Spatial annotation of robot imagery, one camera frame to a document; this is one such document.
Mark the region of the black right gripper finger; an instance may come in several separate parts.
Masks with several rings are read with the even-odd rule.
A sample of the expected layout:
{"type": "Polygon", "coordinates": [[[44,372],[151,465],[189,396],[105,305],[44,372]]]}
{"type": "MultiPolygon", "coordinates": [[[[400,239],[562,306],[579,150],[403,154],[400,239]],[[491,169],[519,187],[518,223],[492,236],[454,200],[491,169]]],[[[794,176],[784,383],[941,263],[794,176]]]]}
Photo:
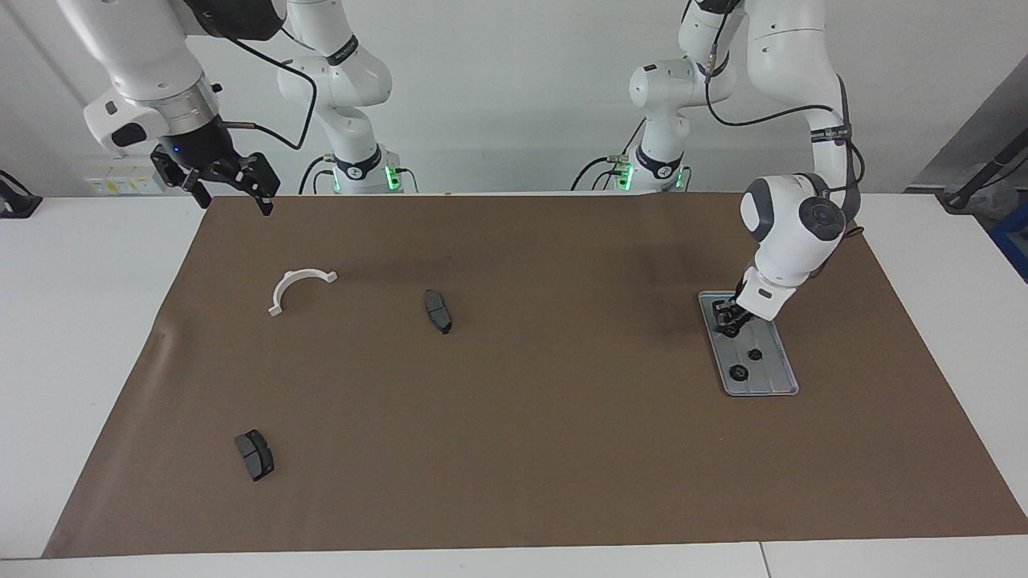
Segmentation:
{"type": "Polygon", "coordinates": [[[263,216],[271,216],[280,180],[271,162],[262,153],[253,153],[241,160],[243,191],[257,202],[263,216]]]}
{"type": "Polygon", "coordinates": [[[203,184],[206,176],[208,169],[188,167],[182,182],[182,189],[189,193],[203,210],[208,209],[212,202],[208,188],[203,184]]]}

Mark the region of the silver metal tray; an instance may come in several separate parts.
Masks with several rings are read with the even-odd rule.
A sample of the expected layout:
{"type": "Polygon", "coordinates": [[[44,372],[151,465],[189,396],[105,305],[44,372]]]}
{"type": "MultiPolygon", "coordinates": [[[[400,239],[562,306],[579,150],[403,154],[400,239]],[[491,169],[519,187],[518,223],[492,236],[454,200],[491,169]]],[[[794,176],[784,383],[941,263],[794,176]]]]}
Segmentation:
{"type": "Polygon", "coordinates": [[[732,296],[730,291],[704,291],[698,294],[699,308],[715,360],[717,376],[722,381],[723,390],[730,397],[796,395],[799,384],[774,322],[757,317],[735,338],[717,332],[715,301],[731,299],[732,296]],[[752,348],[759,348],[763,352],[761,361],[748,358],[748,350],[752,348]],[[731,380],[729,369],[734,364],[748,367],[749,380],[744,383],[731,380]]]}

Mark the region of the brown table mat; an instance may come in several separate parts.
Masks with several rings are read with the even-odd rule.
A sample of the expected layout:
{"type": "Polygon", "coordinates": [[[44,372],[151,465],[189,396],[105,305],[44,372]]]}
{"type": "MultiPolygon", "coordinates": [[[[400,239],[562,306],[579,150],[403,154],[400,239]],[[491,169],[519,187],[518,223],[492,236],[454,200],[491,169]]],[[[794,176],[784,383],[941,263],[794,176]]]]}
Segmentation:
{"type": "Polygon", "coordinates": [[[724,394],[754,251],[717,193],[217,198],[44,555],[1028,533],[862,238],[777,317],[798,394],[724,394]]]}

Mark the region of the dark grey brake pad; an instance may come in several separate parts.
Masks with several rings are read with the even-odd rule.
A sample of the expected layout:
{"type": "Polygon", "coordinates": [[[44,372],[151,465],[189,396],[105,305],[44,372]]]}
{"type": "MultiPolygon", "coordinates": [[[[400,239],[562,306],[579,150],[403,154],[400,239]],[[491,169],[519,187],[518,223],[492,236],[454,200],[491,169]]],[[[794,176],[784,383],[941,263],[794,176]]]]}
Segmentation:
{"type": "Polygon", "coordinates": [[[260,482],[276,471],[273,453],[260,431],[249,430],[235,436],[234,442],[252,482],[260,482]]]}
{"type": "Polygon", "coordinates": [[[423,293],[423,303],[425,304],[427,319],[432,322],[434,328],[442,334],[449,334],[452,330],[453,321],[442,294],[436,290],[426,290],[423,293]]]}

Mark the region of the black stand pole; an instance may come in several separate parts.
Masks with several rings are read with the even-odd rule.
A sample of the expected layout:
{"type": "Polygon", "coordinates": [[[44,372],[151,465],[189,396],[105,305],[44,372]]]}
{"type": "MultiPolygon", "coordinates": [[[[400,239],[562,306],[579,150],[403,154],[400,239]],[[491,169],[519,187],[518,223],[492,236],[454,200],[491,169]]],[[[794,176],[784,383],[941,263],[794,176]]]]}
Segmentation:
{"type": "Polygon", "coordinates": [[[972,195],[988,186],[1002,182],[1028,162],[1028,127],[1018,133],[995,157],[984,164],[974,175],[953,193],[942,193],[940,204],[951,213],[965,210],[972,195]]]}

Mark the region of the blue crate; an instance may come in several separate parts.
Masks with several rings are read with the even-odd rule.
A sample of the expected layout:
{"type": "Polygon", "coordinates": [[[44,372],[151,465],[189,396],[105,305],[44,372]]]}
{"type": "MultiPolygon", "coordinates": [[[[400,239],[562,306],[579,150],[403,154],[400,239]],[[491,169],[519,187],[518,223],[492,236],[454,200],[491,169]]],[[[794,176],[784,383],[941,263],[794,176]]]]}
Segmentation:
{"type": "Polygon", "coordinates": [[[1009,266],[1028,284],[1028,201],[998,221],[988,231],[1009,266]]]}

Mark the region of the white wall socket strip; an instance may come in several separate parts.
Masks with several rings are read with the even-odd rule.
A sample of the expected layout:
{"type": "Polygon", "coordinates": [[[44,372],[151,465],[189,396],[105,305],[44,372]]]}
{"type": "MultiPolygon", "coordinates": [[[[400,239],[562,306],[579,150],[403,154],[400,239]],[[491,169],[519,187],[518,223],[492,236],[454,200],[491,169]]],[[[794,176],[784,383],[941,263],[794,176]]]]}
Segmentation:
{"type": "Polygon", "coordinates": [[[91,160],[82,180],[95,195],[156,197],[169,194],[169,187],[148,157],[125,157],[108,162],[91,160]]]}

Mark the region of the white curved plastic bracket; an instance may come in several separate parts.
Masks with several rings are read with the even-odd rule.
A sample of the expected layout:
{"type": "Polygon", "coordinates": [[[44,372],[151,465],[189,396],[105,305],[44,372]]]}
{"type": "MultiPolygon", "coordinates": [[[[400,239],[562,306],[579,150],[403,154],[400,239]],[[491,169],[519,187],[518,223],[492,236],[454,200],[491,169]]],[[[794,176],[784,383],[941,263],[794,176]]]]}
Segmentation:
{"type": "Polygon", "coordinates": [[[301,279],[320,279],[327,284],[333,284],[338,279],[336,270],[319,270],[319,268],[301,268],[301,270],[286,270],[282,279],[276,284],[272,292],[271,308],[267,312],[271,317],[282,314],[284,311],[284,297],[287,289],[301,279]]]}

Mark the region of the black clamp mount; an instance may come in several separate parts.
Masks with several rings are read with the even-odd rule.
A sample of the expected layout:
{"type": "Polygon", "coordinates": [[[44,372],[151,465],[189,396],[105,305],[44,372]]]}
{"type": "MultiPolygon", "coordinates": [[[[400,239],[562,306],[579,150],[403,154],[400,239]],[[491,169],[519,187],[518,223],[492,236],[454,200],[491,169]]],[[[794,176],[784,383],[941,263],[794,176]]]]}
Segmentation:
{"type": "Polygon", "coordinates": [[[43,197],[33,194],[7,171],[0,169],[0,219],[26,219],[35,213],[43,197]]]}

